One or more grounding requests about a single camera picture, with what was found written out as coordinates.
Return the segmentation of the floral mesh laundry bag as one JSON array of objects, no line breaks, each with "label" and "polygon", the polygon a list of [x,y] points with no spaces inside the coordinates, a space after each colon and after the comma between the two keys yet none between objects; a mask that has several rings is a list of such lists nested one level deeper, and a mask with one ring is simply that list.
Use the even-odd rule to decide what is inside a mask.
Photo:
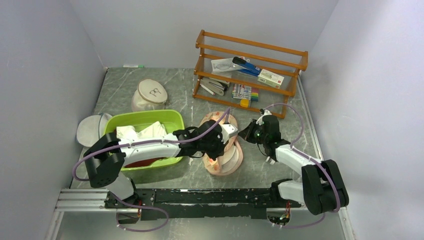
[{"label": "floral mesh laundry bag", "polygon": [[[223,111],[214,111],[206,114],[200,122],[203,123],[214,120],[217,121],[222,115]],[[237,120],[231,114],[228,116],[229,124],[238,128]],[[210,158],[206,153],[201,158],[205,169],[215,176],[227,176],[234,173],[243,162],[243,151],[236,136],[229,139],[228,144],[224,148],[224,155],[218,157],[216,160]]]}]

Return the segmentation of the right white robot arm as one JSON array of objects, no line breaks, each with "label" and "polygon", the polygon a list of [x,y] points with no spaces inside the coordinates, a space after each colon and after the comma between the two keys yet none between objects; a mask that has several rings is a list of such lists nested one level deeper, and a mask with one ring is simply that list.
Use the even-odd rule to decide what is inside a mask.
[{"label": "right white robot arm", "polygon": [[273,183],[270,202],[282,207],[288,200],[305,204],[313,215],[335,212],[349,204],[349,195],[337,163],[319,160],[282,138],[276,116],[253,119],[238,135],[246,142],[263,147],[265,155],[298,173],[301,181],[282,179]]}]

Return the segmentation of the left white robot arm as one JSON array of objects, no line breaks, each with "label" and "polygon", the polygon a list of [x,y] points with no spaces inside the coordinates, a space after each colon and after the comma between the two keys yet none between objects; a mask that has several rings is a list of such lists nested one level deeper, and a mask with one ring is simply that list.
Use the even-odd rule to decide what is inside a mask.
[{"label": "left white robot arm", "polygon": [[229,139],[237,134],[237,127],[226,122],[208,120],[199,127],[176,130],[161,137],[127,141],[107,133],[84,155],[88,181],[92,188],[105,188],[126,208],[134,207],[139,194],[134,182],[121,173],[122,167],[156,158],[208,155],[212,159],[223,156]]}]

